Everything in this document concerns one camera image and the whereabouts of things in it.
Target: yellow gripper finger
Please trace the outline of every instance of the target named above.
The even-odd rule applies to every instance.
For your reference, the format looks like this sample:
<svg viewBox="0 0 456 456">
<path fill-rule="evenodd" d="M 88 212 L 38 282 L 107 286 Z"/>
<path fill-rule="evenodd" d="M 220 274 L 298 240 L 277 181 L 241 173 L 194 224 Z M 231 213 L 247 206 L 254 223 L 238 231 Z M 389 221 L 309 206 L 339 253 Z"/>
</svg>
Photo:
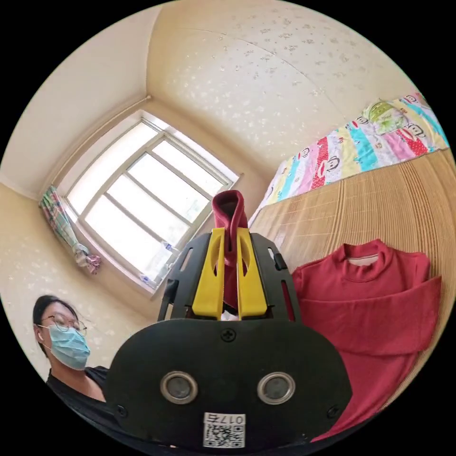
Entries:
<svg viewBox="0 0 456 456">
<path fill-rule="evenodd" d="M 247 228 L 237 229 L 237 307 L 239 319 L 264 315 L 267 303 Z"/>
<path fill-rule="evenodd" d="M 225 229 L 214 228 L 210 236 L 195 299 L 193 300 L 192 311 L 195 315 L 212 317 L 217 320 L 221 318 L 225 275 L 224 244 Z"/>
</svg>

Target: window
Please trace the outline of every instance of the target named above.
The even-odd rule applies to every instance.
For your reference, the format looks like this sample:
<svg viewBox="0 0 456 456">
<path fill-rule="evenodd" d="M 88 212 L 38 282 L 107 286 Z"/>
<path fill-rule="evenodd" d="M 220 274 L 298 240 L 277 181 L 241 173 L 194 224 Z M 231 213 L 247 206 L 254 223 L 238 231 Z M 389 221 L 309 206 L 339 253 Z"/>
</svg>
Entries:
<svg viewBox="0 0 456 456">
<path fill-rule="evenodd" d="M 151 116 L 141 116 L 79 174 L 63 190 L 74 218 L 118 263 L 148 276 L 154 287 L 210 215 L 214 195 L 238 178 Z"/>
</svg>

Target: white speckled wallpaper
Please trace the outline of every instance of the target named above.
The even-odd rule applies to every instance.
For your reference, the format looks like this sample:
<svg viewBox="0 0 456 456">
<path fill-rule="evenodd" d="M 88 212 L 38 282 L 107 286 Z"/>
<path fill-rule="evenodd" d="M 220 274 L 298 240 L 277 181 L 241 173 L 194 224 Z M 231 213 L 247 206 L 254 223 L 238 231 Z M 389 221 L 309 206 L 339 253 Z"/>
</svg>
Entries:
<svg viewBox="0 0 456 456">
<path fill-rule="evenodd" d="M 355 31 L 283 1 L 167 3 L 149 48 L 148 92 L 271 176 L 371 101 L 414 88 Z"/>
<path fill-rule="evenodd" d="M 0 184 L 0 294 L 11 327 L 40 376 L 49 364 L 35 341 L 32 309 L 40 295 L 53 294 L 70 302 L 88 327 L 90 366 L 109 367 L 114 354 L 149 321 L 129 309 L 86 276 L 55 238 L 36 201 Z"/>
</svg>

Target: floral curtain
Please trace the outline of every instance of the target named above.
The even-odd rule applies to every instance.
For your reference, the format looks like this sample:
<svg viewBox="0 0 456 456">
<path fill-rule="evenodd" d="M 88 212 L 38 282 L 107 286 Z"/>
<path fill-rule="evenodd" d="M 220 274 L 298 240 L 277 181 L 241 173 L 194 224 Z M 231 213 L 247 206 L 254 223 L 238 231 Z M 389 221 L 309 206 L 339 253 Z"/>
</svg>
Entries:
<svg viewBox="0 0 456 456">
<path fill-rule="evenodd" d="M 96 274 L 100 267 L 100 257 L 90 255 L 87 247 L 78 242 L 76 234 L 71 228 L 68 215 L 62 207 L 57 189 L 53 185 L 47 189 L 39 202 L 39 206 L 54 233 L 60 236 L 73 250 L 78 266 L 86 267 L 91 274 Z"/>
</svg>

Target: curtain rod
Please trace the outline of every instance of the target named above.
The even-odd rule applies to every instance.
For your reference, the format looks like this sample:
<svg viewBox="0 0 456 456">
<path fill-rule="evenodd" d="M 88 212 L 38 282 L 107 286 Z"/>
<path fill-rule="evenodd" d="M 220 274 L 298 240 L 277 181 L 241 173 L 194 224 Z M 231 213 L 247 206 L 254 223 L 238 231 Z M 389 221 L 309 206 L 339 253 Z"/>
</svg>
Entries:
<svg viewBox="0 0 456 456">
<path fill-rule="evenodd" d="M 131 109 L 135 108 L 137 105 L 141 105 L 142 103 L 150 100 L 152 97 L 150 95 L 147 95 L 145 98 L 142 98 L 141 100 L 138 100 L 134 102 L 133 104 L 127 106 L 124 108 L 122 111 L 118 112 L 116 115 L 111 117 L 109 120 L 103 123 L 100 127 L 98 127 L 94 132 L 92 132 L 81 144 L 74 149 L 74 151 L 66 158 L 65 162 L 61 165 L 58 166 L 58 169 L 56 167 L 52 170 L 52 174 L 48 175 L 45 181 L 45 184 L 43 188 L 40 190 L 40 193 L 38 195 L 39 198 L 46 192 L 48 189 L 49 185 L 52 185 L 54 183 L 54 179 L 59 176 L 59 174 L 62 172 L 62 170 L 67 166 L 68 162 L 94 137 L 96 136 L 100 131 L 102 131 L 108 124 L 116 120 L 118 117 L 122 116 L 125 112 L 130 111 Z"/>
</svg>

